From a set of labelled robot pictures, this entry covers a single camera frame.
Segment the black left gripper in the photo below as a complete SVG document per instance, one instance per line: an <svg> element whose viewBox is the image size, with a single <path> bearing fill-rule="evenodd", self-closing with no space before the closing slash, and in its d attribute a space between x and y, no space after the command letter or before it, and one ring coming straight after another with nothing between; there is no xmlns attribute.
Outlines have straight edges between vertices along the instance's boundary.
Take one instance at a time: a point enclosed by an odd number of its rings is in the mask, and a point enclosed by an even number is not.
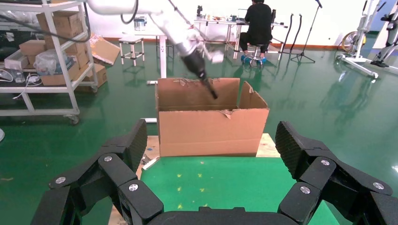
<svg viewBox="0 0 398 225"><path fill-rule="evenodd" d="M212 86L212 82L207 78L205 61L201 54L197 50L194 50L191 54L183 56L182 61L187 69L200 79L201 83L210 92L213 99L217 99L218 95Z"/></svg>

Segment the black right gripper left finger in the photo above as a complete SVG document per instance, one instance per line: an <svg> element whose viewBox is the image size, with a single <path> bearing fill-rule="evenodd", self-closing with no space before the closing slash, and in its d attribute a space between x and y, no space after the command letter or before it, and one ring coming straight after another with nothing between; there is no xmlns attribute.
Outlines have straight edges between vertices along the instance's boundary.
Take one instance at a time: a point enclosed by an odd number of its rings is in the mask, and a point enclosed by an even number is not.
<svg viewBox="0 0 398 225"><path fill-rule="evenodd" d="M108 139L87 161L55 176L36 209L33 225L80 225L94 205L110 198L129 225L147 225L164 212L162 201L137 176L147 126Z"/></svg>

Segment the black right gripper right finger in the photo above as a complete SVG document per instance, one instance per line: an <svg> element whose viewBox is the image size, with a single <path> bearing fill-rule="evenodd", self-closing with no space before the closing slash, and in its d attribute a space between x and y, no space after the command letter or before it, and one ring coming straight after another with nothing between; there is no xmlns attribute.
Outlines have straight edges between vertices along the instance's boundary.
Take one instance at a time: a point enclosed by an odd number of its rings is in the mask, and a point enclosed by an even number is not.
<svg viewBox="0 0 398 225"><path fill-rule="evenodd" d="M278 213L306 225L326 201L354 225L397 224L398 200L388 184L342 162L323 142L300 135L287 121L278 123L275 139L296 181Z"/></svg>

